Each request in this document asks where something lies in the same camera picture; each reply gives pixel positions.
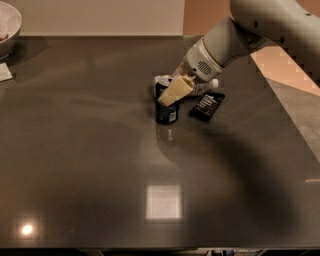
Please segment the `dark tabletop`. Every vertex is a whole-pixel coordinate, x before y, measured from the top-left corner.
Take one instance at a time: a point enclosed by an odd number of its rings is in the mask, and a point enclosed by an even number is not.
[[[20,38],[0,84],[0,248],[319,246],[317,152],[250,57],[218,77],[209,123],[188,115],[198,98],[156,123],[151,80],[197,39]]]

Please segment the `bowl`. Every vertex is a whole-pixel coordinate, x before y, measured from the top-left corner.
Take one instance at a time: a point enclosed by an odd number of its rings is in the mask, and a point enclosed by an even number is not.
[[[6,58],[15,45],[22,25],[20,12],[10,4],[0,2],[0,59]]]

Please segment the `black pouch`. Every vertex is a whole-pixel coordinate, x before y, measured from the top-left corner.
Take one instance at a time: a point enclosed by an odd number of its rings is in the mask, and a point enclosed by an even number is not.
[[[222,93],[205,93],[189,114],[201,121],[208,122],[224,98],[225,95]]]

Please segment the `white paper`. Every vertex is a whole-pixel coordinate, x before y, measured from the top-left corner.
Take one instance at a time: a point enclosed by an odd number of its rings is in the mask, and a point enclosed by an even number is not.
[[[12,79],[12,74],[6,63],[0,63],[0,81]]]

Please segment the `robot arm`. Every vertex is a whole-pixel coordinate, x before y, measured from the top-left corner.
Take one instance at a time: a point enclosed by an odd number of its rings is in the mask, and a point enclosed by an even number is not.
[[[186,54],[173,74],[211,81],[236,58],[258,49],[267,39],[284,48],[304,71],[320,82],[320,19],[295,0],[231,0],[225,18]]]

